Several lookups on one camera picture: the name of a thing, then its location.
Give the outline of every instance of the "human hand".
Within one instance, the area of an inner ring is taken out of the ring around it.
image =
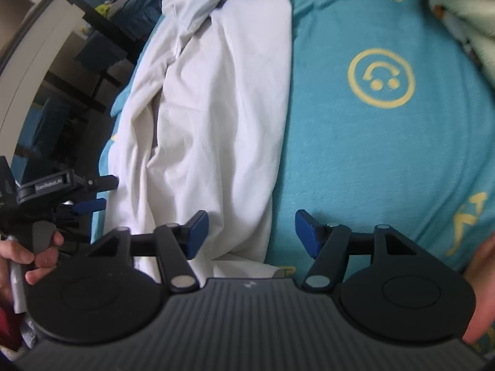
[[[37,269],[26,272],[26,281],[36,284],[40,279],[48,275],[58,260],[58,247],[63,244],[63,236],[55,232],[51,240],[51,246],[38,255],[34,255],[16,241],[0,241],[0,301],[13,304],[11,281],[8,270],[8,260],[18,264],[28,265],[34,261]]]
[[[464,278],[476,295],[476,309],[462,340],[475,343],[495,321],[495,234],[474,253]]]

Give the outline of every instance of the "teal bedsheet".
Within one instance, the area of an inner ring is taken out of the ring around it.
[[[294,214],[306,209],[358,232],[391,224],[461,269],[495,231],[488,83],[424,0],[291,2],[289,115],[266,261],[305,274],[312,259]],[[115,131],[129,91],[112,108]],[[93,236],[101,230],[98,215]],[[352,258],[350,272],[368,262]]]

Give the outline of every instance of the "white sheet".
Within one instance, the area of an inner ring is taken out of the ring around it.
[[[210,216],[190,263],[207,277],[271,277],[271,229],[289,97],[289,0],[163,0],[109,153],[105,230],[152,232]],[[150,104],[159,93],[157,147]],[[148,259],[140,269],[153,274]]]

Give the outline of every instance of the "logo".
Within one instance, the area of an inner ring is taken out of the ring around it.
[[[53,187],[53,186],[56,186],[56,185],[61,184],[61,183],[63,183],[63,178],[57,177],[57,178],[53,179],[52,181],[47,181],[47,182],[43,182],[41,184],[36,184],[34,186],[34,189],[36,191],[41,191],[41,190],[44,190],[45,188]]]
[[[410,64],[392,51],[380,48],[355,56],[347,70],[347,80],[358,98],[381,109],[402,106],[416,88]]]

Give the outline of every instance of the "black circular pad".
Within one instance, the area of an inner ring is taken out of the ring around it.
[[[28,312],[44,335],[71,344],[121,339],[147,325],[162,304],[159,284],[109,257],[79,257],[42,279]]]
[[[462,337],[474,310],[471,286],[436,258],[388,256],[341,286],[346,313],[374,336],[407,343]]]
[[[383,285],[383,295],[403,308],[426,308],[440,298],[440,288],[425,277],[398,276]]]

